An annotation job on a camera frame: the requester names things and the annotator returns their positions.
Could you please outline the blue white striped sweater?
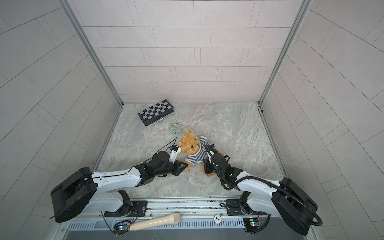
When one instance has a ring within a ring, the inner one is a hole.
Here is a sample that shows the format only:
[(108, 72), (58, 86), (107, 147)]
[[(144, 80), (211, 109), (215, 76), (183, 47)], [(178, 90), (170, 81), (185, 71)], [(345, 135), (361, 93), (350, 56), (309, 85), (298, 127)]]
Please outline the blue white striped sweater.
[(197, 142), (189, 145), (190, 153), (187, 154), (186, 161), (191, 164), (202, 163), (207, 157), (207, 152), (204, 145), (208, 145), (209, 142), (206, 137), (200, 136)]

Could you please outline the brown teddy bear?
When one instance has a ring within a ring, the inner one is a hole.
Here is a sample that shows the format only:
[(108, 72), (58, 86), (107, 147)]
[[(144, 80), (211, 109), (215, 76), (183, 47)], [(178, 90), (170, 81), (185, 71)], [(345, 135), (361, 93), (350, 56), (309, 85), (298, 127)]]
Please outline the brown teddy bear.
[(191, 130), (186, 130), (182, 140), (178, 146), (181, 152), (187, 155), (185, 161), (187, 162), (187, 169), (190, 170), (194, 165), (200, 164), (203, 171), (208, 176), (218, 175), (213, 163), (210, 162), (210, 155), (205, 149), (205, 145), (209, 142), (206, 137), (200, 136), (199, 138)]

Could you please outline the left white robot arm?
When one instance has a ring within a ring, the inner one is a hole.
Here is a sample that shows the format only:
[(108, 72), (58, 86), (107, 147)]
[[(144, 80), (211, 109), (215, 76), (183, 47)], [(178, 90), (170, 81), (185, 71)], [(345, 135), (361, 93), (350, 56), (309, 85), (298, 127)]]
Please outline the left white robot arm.
[(155, 177), (178, 176), (188, 164), (177, 161), (176, 156), (177, 152), (160, 151), (150, 162), (115, 172), (91, 172), (88, 167), (77, 170), (51, 190), (55, 221), (63, 223), (86, 212), (129, 215), (133, 204), (125, 189), (149, 184)]

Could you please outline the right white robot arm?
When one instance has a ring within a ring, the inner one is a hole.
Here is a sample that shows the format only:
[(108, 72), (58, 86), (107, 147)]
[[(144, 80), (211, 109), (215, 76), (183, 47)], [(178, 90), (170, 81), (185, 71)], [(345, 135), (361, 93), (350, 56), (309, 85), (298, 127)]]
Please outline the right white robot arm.
[(242, 191), (239, 206), (249, 215), (264, 212), (281, 218), (296, 233), (306, 236), (311, 226), (320, 227), (323, 220), (317, 214), (318, 205), (294, 181), (266, 180), (253, 176), (229, 164), (229, 156), (209, 150), (204, 160), (206, 174), (215, 173), (222, 187)]

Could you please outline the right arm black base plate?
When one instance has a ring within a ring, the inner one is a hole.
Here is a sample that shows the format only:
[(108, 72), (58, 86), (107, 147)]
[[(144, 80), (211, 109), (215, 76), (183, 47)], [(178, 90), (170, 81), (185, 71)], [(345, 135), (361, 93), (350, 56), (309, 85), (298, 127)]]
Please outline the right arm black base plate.
[(237, 199), (227, 199), (224, 202), (220, 203), (220, 206), (227, 211), (228, 216), (267, 216), (267, 213), (264, 212), (255, 212), (250, 211), (249, 213), (245, 212), (240, 205), (240, 200)]

